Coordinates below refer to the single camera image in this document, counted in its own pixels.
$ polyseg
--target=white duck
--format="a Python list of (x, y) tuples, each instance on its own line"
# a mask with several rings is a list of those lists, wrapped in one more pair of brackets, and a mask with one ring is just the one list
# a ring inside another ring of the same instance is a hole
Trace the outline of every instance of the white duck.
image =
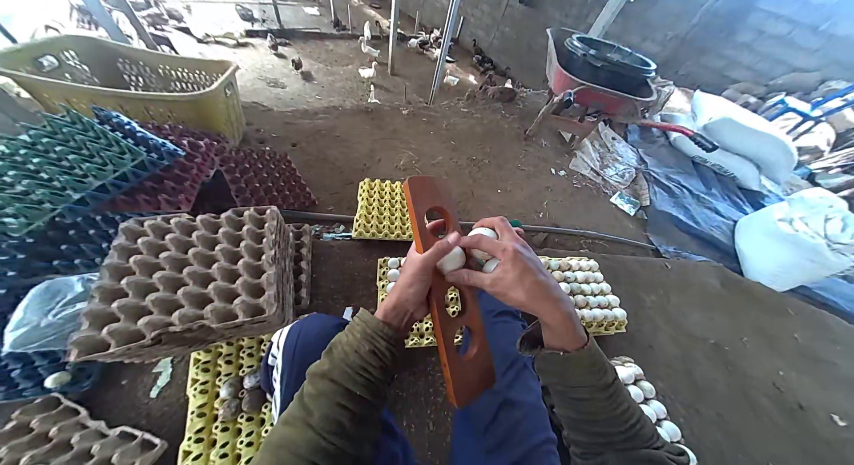
[(359, 43), (362, 45), (362, 53), (364, 53), (365, 55), (370, 55), (374, 58), (377, 58), (379, 56), (379, 50), (377, 50), (376, 48), (370, 48), (367, 45), (367, 40), (365, 40), (364, 36), (359, 37)]

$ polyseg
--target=yellow plastic egg tray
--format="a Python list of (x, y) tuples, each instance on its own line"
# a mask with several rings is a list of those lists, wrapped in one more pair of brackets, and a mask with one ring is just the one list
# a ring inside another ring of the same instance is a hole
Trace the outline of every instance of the yellow plastic egg tray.
[[(540, 257), (540, 260), (591, 260), (591, 258), (587, 257)], [(585, 329), (587, 329), (588, 333), (592, 336), (600, 336), (600, 335), (614, 335), (614, 333), (624, 333), (626, 331), (626, 326), (628, 325), (628, 320), (623, 321), (584, 321), (582, 320), (582, 325)]]
[(272, 428), (272, 404), (262, 411), (221, 421), (219, 387), (259, 368), (272, 335), (228, 340), (194, 351), (187, 379), (187, 425), (178, 451), (180, 465), (245, 465)]
[(359, 183), (359, 206), (353, 220), (354, 239), (411, 241), (403, 183), (364, 179)]
[[(389, 281), (386, 280), (386, 274), (389, 273), (389, 260), (391, 257), (383, 257), (377, 261), (377, 305), (389, 295), (385, 292), (386, 285)], [(398, 260), (403, 261), (403, 257), (398, 257)], [(447, 290), (445, 295), (445, 306), (447, 313), (451, 317), (456, 317), (460, 311), (459, 306), (459, 291), (453, 286)], [(463, 343), (463, 334), (457, 333), (454, 337), (454, 344), (460, 345)], [(412, 329), (407, 337), (406, 347), (414, 348), (420, 346), (435, 346), (435, 336), (433, 335), (433, 319), (428, 315), (420, 321), (416, 321), (412, 325)]]

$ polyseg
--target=jacket sleeve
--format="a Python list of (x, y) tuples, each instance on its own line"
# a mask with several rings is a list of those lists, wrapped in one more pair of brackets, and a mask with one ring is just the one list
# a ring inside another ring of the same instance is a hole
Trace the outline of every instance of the jacket sleeve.
[(661, 438), (595, 340), (572, 352), (547, 350), (537, 324), (519, 346), (535, 357), (573, 465), (689, 465), (687, 452)]
[(403, 341), (362, 309), (306, 372), (253, 463), (369, 462)]

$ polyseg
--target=white egg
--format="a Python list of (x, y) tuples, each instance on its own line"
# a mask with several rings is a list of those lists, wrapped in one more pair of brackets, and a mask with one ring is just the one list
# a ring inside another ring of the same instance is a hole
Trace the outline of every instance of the white egg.
[(616, 321), (623, 321), (628, 316), (624, 309), (611, 309), (611, 311), (614, 312), (614, 320)]
[(438, 263), (435, 264), (435, 267), (439, 269), (440, 272), (447, 275), (454, 270), (462, 269), (465, 265), (465, 252), (459, 245), (455, 246), (451, 249), (451, 252), (448, 252), (447, 255), (443, 256)]
[(643, 410), (644, 415), (649, 418), (649, 421), (655, 423), (655, 412), (653, 409), (649, 408), (649, 405), (641, 404), (640, 409)]
[(620, 378), (620, 381), (624, 385), (631, 385), (632, 382), (635, 381), (635, 374), (622, 365), (614, 367), (614, 371), (616, 372), (616, 376)]
[(643, 392), (644, 398), (653, 398), (655, 397), (655, 387), (652, 383), (649, 383), (645, 380), (636, 381), (635, 385), (640, 388), (640, 391)]
[[(495, 230), (493, 230), (491, 228), (486, 228), (486, 227), (473, 228), (469, 232), (469, 236), (471, 237), (472, 235), (486, 235), (487, 237), (489, 237), (491, 239), (496, 239), (496, 240), (498, 239), (498, 234), (495, 232)], [(492, 255), (489, 255), (487, 252), (484, 252), (483, 250), (477, 250), (476, 248), (472, 249), (469, 253), (471, 253), (471, 255), (473, 257), (475, 257), (476, 259), (483, 260), (484, 262), (487, 261), (488, 259), (492, 258)]]
[(658, 430), (658, 434), (659, 434), (659, 435), (661, 435), (661, 438), (664, 438), (664, 439), (665, 439), (665, 442), (669, 442), (669, 441), (670, 441), (670, 436), (669, 436), (669, 435), (667, 435), (667, 432), (665, 432), (665, 429), (664, 429), (664, 428), (662, 428), (662, 427), (655, 427), (655, 429), (656, 429), (656, 430)]
[(667, 418), (667, 409), (665, 408), (665, 405), (662, 404), (661, 402), (659, 402), (657, 400), (646, 400), (646, 405), (649, 408), (653, 409), (653, 412), (655, 412), (656, 418), (662, 419), (662, 420)]
[(632, 400), (635, 400), (635, 402), (637, 402), (638, 404), (640, 402), (643, 402), (643, 392), (641, 392), (640, 388), (634, 385), (626, 385), (626, 389), (628, 390), (628, 393), (632, 396)]
[(691, 451), (691, 449), (689, 449), (687, 446), (685, 446), (685, 445), (683, 445), (683, 444), (673, 444), (673, 445), (676, 445), (677, 447), (680, 447), (680, 448), (682, 448), (682, 449), (685, 449), (685, 451), (687, 451), (687, 452), (688, 452), (688, 454), (689, 454), (689, 460), (690, 460), (689, 465), (697, 465), (697, 456), (693, 454), (693, 452)]
[(671, 442), (678, 442), (682, 439), (682, 430), (677, 427), (676, 423), (669, 420), (661, 420), (658, 423), (658, 427), (661, 427), (667, 433)]
[(481, 271), (484, 274), (491, 274), (495, 271), (495, 267), (497, 267), (499, 263), (501, 263), (501, 261), (498, 258), (490, 258), (483, 264)]

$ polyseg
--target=yellow plastic crate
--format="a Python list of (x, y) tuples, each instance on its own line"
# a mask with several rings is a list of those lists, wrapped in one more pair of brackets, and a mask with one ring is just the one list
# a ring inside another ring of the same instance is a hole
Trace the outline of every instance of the yellow plastic crate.
[(65, 105), (92, 116), (91, 105), (134, 120), (171, 121), (243, 135), (238, 66), (152, 52), (82, 35), (30, 41), (0, 52), (0, 75), (15, 80), (45, 111)]

